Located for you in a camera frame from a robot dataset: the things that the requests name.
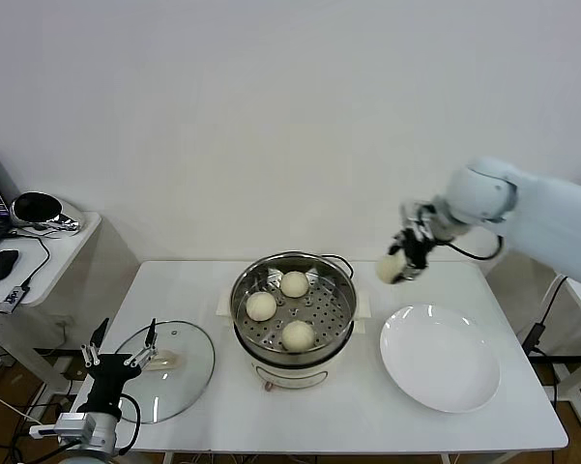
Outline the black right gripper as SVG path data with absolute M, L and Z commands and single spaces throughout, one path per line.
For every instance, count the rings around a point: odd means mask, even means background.
M 402 271 L 403 280 L 414 280 L 428 267 L 427 257 L 433 244 L 443 246 L 448 242 L 446 230 L 441 224 L 434 205 L 424 202 L 411 204 L 411 230 L 418 242 L 411 242 L 409 231 L 400 231 L 393 237 L 389 255 L 405 255 L 406 265 Z

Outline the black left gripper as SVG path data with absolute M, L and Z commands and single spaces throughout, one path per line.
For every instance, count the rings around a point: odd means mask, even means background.
M 89 342 L 80 346 L 80 351 L 93 385 L 84 403 L 85 411 L 120 411 L 118 403 L 124 385 L 141 374 L 145 365 L 156 355 L 155 318 L 149 325 L 143 347 L 131 356 L 127 354 L 101 354 L 109 319 L 105 318 L 93 331 Z

